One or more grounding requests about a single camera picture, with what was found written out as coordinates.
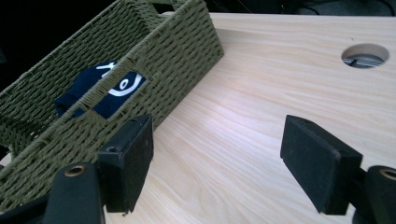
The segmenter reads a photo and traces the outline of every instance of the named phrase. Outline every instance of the wooden desk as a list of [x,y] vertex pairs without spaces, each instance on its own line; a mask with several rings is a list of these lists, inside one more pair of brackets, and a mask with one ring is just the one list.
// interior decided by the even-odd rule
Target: wooden desk
[[[364,155],[396,165],[394,18],[213,14],[225,56],[154,133],[132,214],[107,223],[351,223],[318,214],[279,157],[286,115],[310,119]],[[379,44],[389,60],[345,65]]]

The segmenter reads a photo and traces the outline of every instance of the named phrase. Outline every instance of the woven basket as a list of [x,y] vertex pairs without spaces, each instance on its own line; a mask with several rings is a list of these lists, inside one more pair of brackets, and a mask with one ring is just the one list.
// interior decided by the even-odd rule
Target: woven basket
[[[158,15],[151,3],[176,12]],[[60,168],[95,161],[126,120],[151,114],[156,128],[222,55],[203,0],[115,1],[1,92],[0,144],[12,161],[0,172],[0,211],[49,193]],[[78,73],[112,60],[111,72],[58,117],[54,101]],[[94,106],[132,70],[146,81],[112,117],[99,116]],[[79,108],[85,113],[72,118]]]

